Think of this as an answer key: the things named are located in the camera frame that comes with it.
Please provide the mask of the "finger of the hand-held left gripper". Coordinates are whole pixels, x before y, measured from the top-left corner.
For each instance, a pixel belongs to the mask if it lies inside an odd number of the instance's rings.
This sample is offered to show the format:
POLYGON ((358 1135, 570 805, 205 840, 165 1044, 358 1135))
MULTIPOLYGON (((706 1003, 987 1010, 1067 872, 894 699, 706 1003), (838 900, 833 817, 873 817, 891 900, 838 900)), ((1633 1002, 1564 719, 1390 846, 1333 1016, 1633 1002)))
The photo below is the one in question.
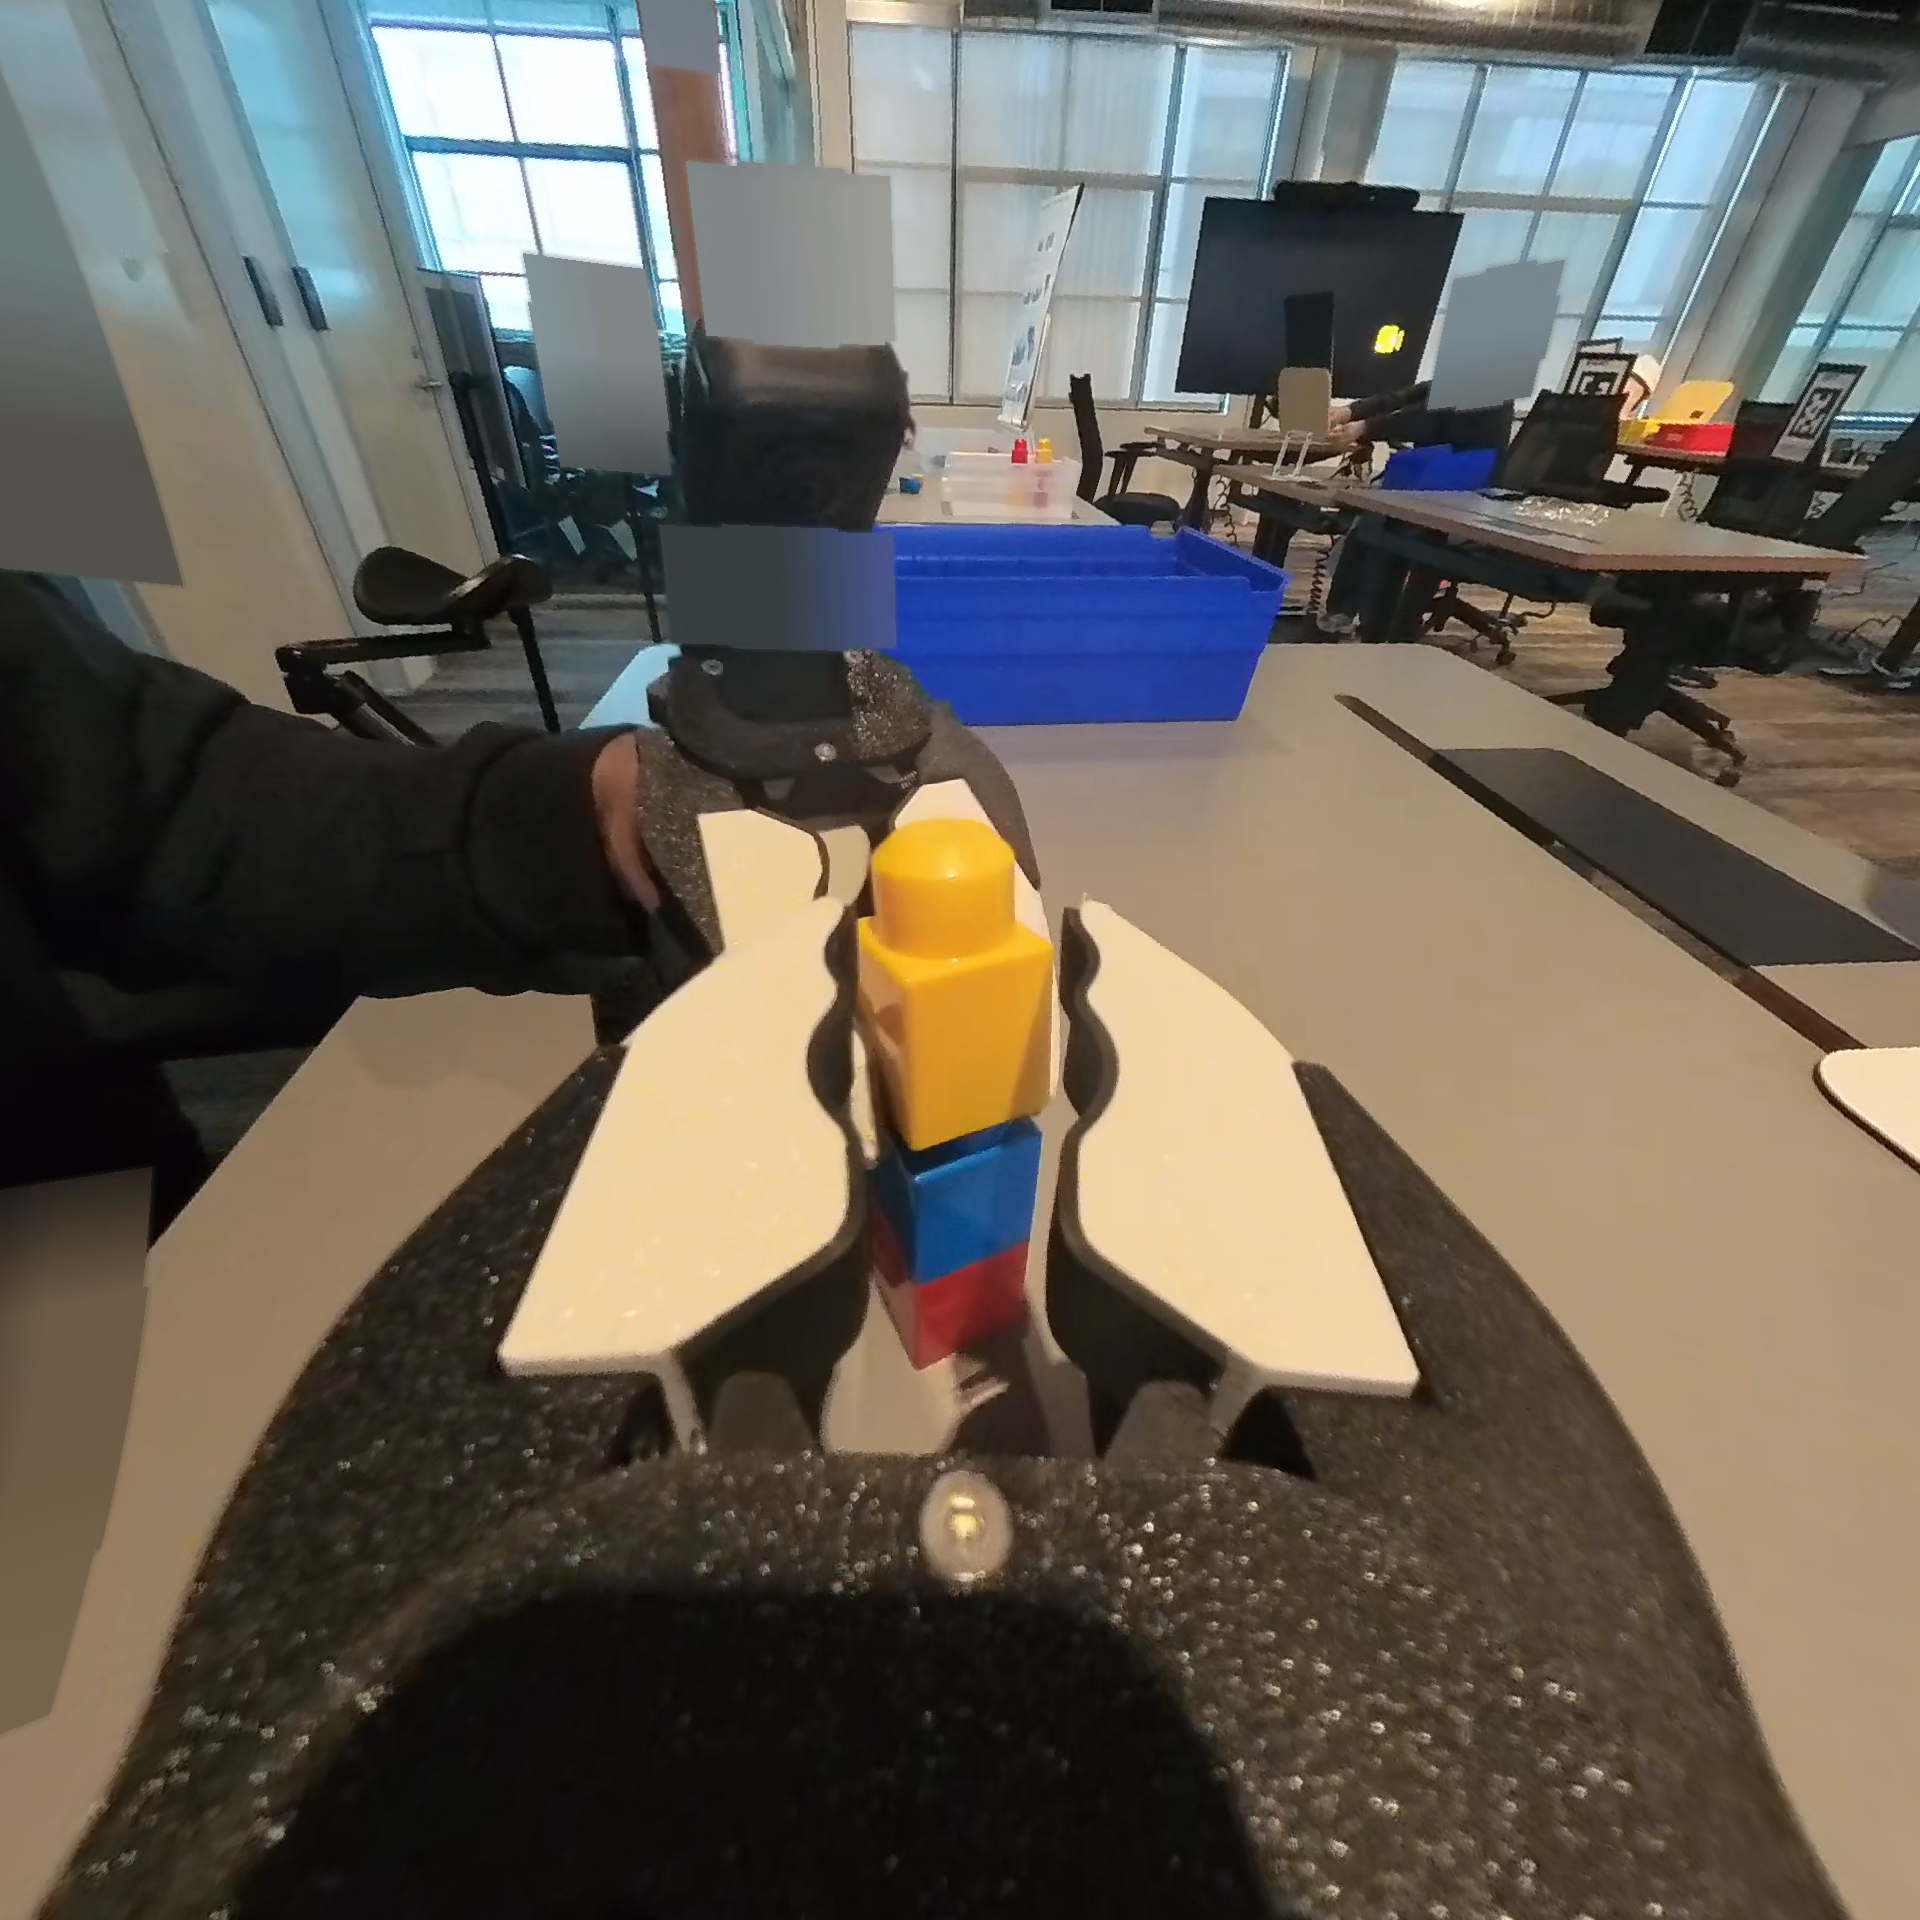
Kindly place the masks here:
MULTIPOLYGON (((898 807, 896 828, 905 830, 926 822, 966 819, 993 828, 1013 847, 1009 828, 998 828, 987 804, 974 794, 969 779, 936 779, 918 786, 898 807)), ((1053 939, 1051 921, 1041 887, 1030 880, 1020 858, 1014 858, 1014 917, 1047 941, 1053 939)))
POLYGON ((842 962, 848 913, 869 880, 873 840, 857 823, 807 828, 759 807, 699 815, 714 930, 713 958, 741 947, 821 936, 829 962, 842 962))

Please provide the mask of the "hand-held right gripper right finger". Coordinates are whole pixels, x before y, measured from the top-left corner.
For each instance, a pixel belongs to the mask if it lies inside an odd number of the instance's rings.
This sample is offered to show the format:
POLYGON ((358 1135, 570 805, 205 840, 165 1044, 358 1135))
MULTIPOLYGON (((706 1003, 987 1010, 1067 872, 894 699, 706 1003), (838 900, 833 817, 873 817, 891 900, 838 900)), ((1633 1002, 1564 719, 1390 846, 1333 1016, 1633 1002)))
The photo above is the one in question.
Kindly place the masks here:
POLYGON ((1420 1363, 1292 1052, 1093 897, 1063 920, 1061 998, 1044 1312, 1097 1437, 1156 1384, 1219 1431, 1268 1391, 1410 1399, 1420 1363))

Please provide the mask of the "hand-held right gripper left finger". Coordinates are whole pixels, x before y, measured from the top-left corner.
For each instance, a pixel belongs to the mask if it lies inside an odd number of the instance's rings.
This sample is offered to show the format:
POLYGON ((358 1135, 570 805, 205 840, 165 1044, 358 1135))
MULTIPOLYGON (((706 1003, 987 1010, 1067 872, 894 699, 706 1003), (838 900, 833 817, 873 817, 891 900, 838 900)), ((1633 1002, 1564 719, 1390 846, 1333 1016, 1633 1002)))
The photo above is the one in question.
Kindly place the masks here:
POLYGON ((647 1375, 685 1446, 781 1380, 812 1441, 869 1312, 857 938, 829 896, 630 1036, 499 1341, 511 1377, 647 1375))

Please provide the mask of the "blue plastic bin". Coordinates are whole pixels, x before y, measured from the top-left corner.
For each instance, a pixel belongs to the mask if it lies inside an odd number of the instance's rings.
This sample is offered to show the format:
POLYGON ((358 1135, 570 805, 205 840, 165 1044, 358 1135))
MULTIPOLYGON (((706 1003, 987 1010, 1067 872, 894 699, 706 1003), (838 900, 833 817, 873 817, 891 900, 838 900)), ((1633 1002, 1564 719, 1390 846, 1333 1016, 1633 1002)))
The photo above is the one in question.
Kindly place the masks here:
POLYGON ((898 525, 896 658, 974 727, 1235 721, 1288 575, 1140 525, 898 525))

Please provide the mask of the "yellow mega block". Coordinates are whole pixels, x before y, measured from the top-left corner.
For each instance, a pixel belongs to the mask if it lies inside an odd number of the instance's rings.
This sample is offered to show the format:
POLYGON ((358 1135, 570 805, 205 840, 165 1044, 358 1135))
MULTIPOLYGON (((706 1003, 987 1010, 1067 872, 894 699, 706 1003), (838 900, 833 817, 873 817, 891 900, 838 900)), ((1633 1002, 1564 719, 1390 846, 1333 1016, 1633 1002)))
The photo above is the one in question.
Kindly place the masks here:
POLYGON ((1054 947, 1023 920, 1013 846, 969 817, 896 828, 857 926, 859 1018, 894 1133, 916 1151, 1043 1112, 1054 947))

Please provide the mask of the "blue mega block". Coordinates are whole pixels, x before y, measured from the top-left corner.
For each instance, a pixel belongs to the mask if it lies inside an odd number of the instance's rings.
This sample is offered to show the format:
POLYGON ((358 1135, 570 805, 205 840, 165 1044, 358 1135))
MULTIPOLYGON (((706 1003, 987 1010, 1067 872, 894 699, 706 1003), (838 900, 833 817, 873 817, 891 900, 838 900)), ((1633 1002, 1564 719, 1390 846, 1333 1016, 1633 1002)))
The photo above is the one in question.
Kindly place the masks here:
POLYGON ((1027 1278, 1043 1147, 1027 1116, 926 1147, 885 1139, 867 1172, 881 1288, 1013 1295, 1027 1278))

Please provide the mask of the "red mega block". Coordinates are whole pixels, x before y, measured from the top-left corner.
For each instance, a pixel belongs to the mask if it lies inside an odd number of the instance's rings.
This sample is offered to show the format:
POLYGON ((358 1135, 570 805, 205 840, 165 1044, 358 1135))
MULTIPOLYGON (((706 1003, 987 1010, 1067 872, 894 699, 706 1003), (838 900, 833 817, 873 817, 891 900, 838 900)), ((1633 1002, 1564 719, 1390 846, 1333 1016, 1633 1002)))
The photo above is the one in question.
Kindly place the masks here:
POLYGON ((885 1219, 873 1225, 876 1294, 908 1363, 925 1372, 1027 1319, 1030 1242, 1020 1240, 982 1260, 930 1280, 908 1272, 898 1236, 885 1219))

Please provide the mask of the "person's left forearm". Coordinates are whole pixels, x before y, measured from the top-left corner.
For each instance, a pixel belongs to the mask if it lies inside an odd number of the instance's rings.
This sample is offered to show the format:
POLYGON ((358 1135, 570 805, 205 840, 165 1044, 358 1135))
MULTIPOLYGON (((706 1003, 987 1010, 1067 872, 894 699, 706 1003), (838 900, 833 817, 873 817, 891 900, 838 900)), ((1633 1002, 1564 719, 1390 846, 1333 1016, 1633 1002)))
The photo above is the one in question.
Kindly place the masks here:
POLYGON ((210 984, 276 1011, 562 991, 650 920, 596 828, 609 733, 330 732, 5 572, 3 989, 50 978, 105 1045, 68 976, 210 984))

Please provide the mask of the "person's left hand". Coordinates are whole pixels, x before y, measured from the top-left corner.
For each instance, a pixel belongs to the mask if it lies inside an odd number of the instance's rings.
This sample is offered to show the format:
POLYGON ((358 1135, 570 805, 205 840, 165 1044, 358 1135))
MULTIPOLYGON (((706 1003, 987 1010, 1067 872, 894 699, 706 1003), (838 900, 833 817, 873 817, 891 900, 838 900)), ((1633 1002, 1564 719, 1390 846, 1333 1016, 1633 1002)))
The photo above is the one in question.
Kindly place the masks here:
POLYGON ((589 791, 613 883, 641 913, 661 911, 661 880, 643 834, 647 764, 636 730, 607 736, 591 764, 589 791))

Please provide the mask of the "clear plastic box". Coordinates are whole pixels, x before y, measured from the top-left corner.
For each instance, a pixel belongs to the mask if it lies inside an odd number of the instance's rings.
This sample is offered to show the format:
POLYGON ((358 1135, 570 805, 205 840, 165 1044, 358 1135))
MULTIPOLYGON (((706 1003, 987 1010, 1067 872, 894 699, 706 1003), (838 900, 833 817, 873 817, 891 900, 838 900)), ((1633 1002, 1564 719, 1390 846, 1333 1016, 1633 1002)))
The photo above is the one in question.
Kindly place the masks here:
POLYGON ((955 520, 1067 524, 1082 500, 1080 461, 1027 429, 928 428, 914 454, 955 520))

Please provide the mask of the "white poster board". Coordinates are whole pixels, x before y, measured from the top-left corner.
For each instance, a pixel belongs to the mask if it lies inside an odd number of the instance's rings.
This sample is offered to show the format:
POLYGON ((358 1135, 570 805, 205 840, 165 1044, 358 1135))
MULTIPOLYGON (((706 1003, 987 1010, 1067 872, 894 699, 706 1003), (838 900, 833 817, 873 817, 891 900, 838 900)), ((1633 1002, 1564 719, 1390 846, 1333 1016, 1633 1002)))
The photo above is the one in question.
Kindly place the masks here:
POLYGON ((1016 316, 997 410, 998 423, 1016 434, 1030 422, 1054 288, 1084 196, 1086 183, 1072 179, 1043 199, 1023 248, 1016 316))

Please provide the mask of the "brown wooden desk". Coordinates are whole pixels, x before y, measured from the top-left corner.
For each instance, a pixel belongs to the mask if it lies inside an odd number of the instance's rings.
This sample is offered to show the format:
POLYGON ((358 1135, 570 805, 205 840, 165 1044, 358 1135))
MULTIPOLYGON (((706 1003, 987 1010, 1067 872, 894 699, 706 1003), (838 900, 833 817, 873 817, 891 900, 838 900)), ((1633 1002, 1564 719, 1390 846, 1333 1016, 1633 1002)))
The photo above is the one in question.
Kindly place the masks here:
POLYGON ((1349 548, 1373 554, 1355 608, 1358 639, 1407 644, 1446 582, 1585 604, 1597 627, 1621 636, 1619 652, 1601 683, 1552 692, 1549 703, 1616 738, 1664 715, 1719 757, 1723 788, 1741 784, 1749 756, 1733 719, 1680 675, 1784 671, 1813 639, 1823 585, 1866 563, 1859 536, 1823 543, 1813 525, 1772 537, 1640 508, 1580 520, 1564 500, 1531 511, 1476 492, 1340 496, 1349 548))
POLYGON ((1324 434, 1285 431, 1277 425, 1155 425, 1148 456, 1191 468, 1193 486, 1179 503, 1175 525, 1208 531, 1214 524, 1214 489, 1223 487, 1223 511, 1254 517, 1253 556, 1285 567, 1296 536, 1333 539, 1356 517, 1342 489, 1356 481, 1350 457, 1366 444, 1324 434))

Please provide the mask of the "large black monitor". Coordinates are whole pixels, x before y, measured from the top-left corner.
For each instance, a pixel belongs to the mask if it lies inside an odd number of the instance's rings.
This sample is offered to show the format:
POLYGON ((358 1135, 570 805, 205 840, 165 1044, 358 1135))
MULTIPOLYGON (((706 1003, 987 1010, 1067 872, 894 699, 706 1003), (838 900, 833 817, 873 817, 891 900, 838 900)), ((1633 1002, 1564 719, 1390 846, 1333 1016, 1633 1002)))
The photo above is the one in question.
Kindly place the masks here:
POLYGON ((1416 382, 1464 218, 1308 211, 1213 196, 1198 226, 1172 387, 1268 395, 1283 368, 1328 368, 1333 395, 1416 382))

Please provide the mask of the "white round object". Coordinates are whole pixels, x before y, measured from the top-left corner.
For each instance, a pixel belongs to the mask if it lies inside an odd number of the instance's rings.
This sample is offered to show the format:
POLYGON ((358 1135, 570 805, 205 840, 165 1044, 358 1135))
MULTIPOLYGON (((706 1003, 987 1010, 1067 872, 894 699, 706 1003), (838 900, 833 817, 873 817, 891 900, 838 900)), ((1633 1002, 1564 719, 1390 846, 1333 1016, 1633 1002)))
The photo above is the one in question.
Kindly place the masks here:
POLYGON ((1919 1168, 1919 1063, 1916 1044, 1838 1047, 1821 1057, 1815 1080, 1838 1112, 1919 1168))

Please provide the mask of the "yellow bin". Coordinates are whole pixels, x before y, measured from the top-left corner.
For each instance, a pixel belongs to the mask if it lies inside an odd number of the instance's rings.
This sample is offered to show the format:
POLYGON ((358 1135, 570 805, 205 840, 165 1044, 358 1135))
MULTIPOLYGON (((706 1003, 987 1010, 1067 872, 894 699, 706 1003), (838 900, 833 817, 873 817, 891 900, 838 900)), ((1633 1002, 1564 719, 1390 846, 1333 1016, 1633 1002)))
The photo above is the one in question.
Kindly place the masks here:
POLYGON ((1735 392, 1735 384, 1727 380, 1688 380, 1666 398, 1664 410, 1625 418, 1619 441, 1625 448, 1638 448, 1666 419, 1723 422, 1719 416, 1733 402, 1735 392))

